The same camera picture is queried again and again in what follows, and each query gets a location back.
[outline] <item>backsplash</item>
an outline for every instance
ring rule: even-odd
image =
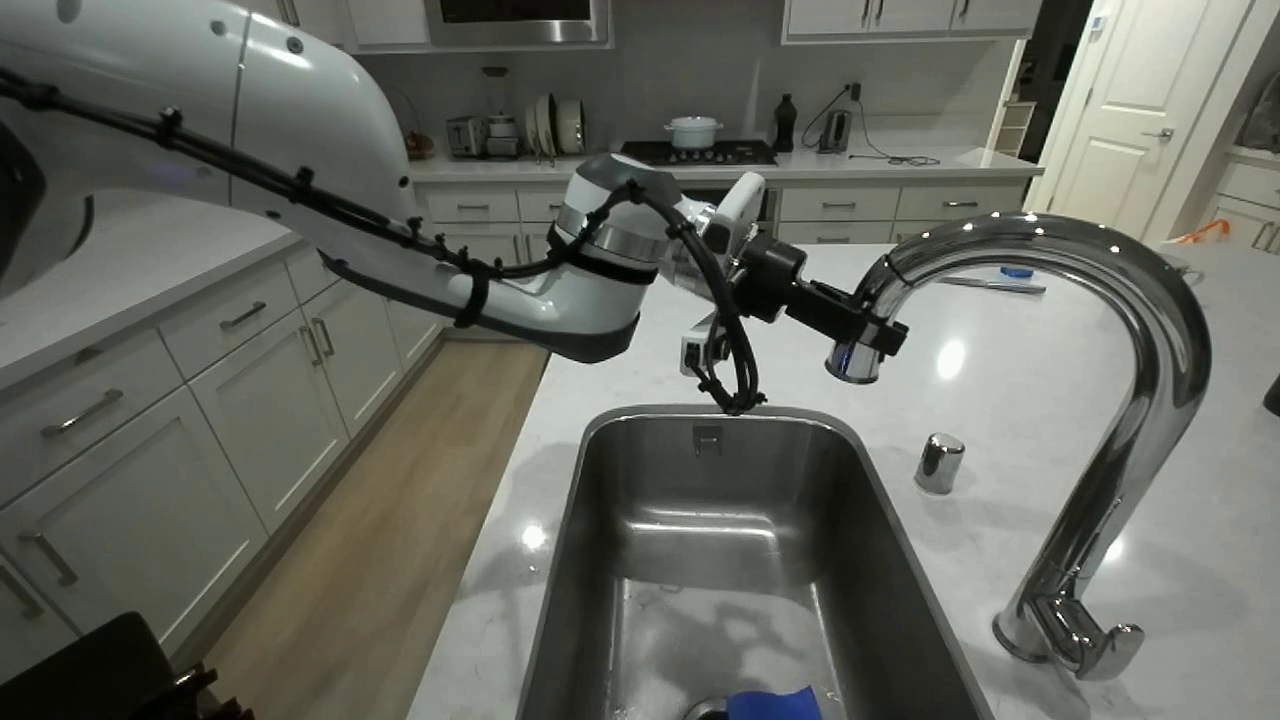
[[[1011,42],[781,48],[778,0],[616,0],[613,51],[493,51],[368,60],[404,123],[432,138],[448,115],[518,108],[542,93],[589,104],[593,144],[660,138],[675,111],[709,111],[757,138],[786,93],[802,129],[843,86],[864,86],[876,139],[986,144]]]

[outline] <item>sink basin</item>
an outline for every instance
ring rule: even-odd
[[[623,409],[582,450],[520,720],[991,715],[868,452],[815,414]]]

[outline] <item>wooden floor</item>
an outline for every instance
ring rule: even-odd
[[[399,720],[543,352],[448,345],[203,656],[262,720]]]

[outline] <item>quartz countertop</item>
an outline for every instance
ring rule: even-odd
[[[0,302],[0,389],[235,277],[302,235],[251,213],[109,187],[78,258]]]
[[[807,277],[852,288],[885,250],[807,250]],[[880,386],[838,386],[829,340],[752,325],[774,405],[843,419],[868,445],[897,517],[938,588],[997,715],[1015,720],[1272,720],[1280,707],[1280,416],[1260,409],[1280,376],[1280,261],[1191,250],[1215,367],[1203,409],[1086,593],[1099,624],[1145,624],[1122,682],[1078,684],[991,639],[1098,441],[1134,380],[1122,321],[1068,280],[1045,298],[931,283],[912,298],[904,352]],[[709,309],[670,283],[645,302],[634,352],[613,364],[551,362],[463,567],[414,720],[514,720],[582,432],[623,405],[709,405],[675,374],[682,332]],[[970,445],[955,491],[912,484],[930,432]]]
[[[822,181],[1027,181],[1040,163],[1024,163],[987,148],[946,148],[946,144],[904,144],[894,156],[931,156],[938,163],[894,163],[880,154],[864,156],[815,156],[786,154],[778,163],[688,163],[670,169],[684,185],[727,185],[739,171],[760,171],[774,185],[822,185]],[[564,185],[582,159],[421,159],[414,163],[418,185]]]

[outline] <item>upper cabinet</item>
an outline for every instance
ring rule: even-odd
[[[352,0],[352,51],[425,51],[429,5],[425,0]]]
[[[786,0],[786,43],[1027,36],[1040,0]]]

